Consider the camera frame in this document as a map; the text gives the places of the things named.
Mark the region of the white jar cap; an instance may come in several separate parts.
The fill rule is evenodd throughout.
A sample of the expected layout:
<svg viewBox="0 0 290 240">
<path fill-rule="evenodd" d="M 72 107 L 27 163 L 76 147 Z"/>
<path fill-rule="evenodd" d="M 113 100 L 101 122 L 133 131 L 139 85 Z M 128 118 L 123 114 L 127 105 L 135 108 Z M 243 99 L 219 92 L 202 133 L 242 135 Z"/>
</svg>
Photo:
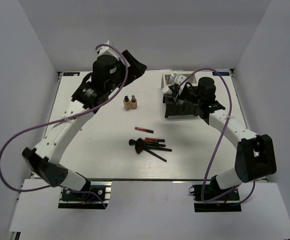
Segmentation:
<svg viewBox="0 0 290 240">
<path fill-rule="evenodd" d="M 172 91 L 168 86 L 162 88 L 162 93 L 163 93 L 164 95 L 171 95 L 172 92 L 173 92 L 173 91 Z"/>
</svg>

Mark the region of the pink teal cosmetic tube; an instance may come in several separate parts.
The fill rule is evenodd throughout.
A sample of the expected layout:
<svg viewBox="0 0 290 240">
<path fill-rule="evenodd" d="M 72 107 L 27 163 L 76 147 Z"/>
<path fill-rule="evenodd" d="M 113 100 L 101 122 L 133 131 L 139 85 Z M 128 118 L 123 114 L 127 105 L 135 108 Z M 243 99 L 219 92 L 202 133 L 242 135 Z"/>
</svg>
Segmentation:
<svg viewBox="0 0 290 240">
<path fill-rule="evenodd" d="M 175 79 L 177 78 L 178 73 L 176 71 L 172 72 L 170 77 L 169 77 L 169 84 L 174 84 Z"/>
</svg>

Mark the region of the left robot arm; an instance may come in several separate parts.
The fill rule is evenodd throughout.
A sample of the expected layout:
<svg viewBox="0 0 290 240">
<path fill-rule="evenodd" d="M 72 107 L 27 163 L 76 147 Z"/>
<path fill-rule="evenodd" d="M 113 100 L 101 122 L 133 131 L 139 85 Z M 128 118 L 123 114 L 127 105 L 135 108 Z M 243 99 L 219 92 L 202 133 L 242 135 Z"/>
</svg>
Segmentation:
<svg viewBox="0 0 290 240">
<path fill-rule="evenodd" d="M 62 122 L 56 124 L 33 149 L 25 148 L 22 152 L 31 169 L 46 183 L 51 187 L 73 190 L 81 200 L 90 195 L 90 181 L 62 166 L 60 160 L 77 133 L 96 114 L 95 107 L 106 102 L 116 88 L 144 75 L 147 69 L 145 64 L 127 50 L 122 55 L 127 65 L 113 53 L 99 54 L 93 63 L 93 71 L 83 78 L 71 96 Z"/>
</svg>

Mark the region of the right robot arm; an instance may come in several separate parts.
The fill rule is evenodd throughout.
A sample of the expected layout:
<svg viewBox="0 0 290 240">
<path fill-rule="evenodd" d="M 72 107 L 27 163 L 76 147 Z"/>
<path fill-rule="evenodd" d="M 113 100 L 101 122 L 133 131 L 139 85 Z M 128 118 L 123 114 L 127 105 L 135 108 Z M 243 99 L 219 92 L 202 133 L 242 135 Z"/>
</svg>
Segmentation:
<svg viewBox="0 0 290 240">
<path fill-rule="evenodd" d="M 211 195 L 220 200 L 233 186 L 275 174 L 277 164 L 272 138 L 245 128 L 216 100 L 215 93 L 214 80 L 202 77 L 197 87 L 183 84 L 177 96 L 197 106 L 199 117 L 217 129 L 237 151 L 234 167 L 217 175 L 216 183 L 210 187 Z"/>
</svg>

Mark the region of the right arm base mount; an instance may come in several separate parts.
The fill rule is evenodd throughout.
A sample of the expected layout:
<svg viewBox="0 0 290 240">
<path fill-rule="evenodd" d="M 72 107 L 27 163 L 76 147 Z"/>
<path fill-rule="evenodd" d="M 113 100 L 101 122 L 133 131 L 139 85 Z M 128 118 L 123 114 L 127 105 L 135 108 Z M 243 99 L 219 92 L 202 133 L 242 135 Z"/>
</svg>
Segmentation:
<svg viewBox="0 0 290 240">
<path fill-rule="evenodd" d="M 202 202 L 201 191 L 201 184 L 195 184 L 189 188 L 189 194 L 193 196 L 196 213 L 234 213 L 242 211 L 237 189 L 209 203 Z"/>
</svg>

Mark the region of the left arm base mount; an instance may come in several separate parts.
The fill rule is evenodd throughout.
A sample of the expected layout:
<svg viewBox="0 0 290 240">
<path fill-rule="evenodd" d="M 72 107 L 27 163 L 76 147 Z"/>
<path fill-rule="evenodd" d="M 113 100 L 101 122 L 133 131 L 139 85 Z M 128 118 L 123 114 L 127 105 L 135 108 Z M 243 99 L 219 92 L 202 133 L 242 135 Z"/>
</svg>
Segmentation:
<svg viewBox="0 0 290 240">
<path fill-rule="evenodd" d="M 111 195 L 111 181 L 92 181 L 88 193 L 75 193 L 67 188 L 61 190 L 59 209 L 104 210 Z"/>
</svg>

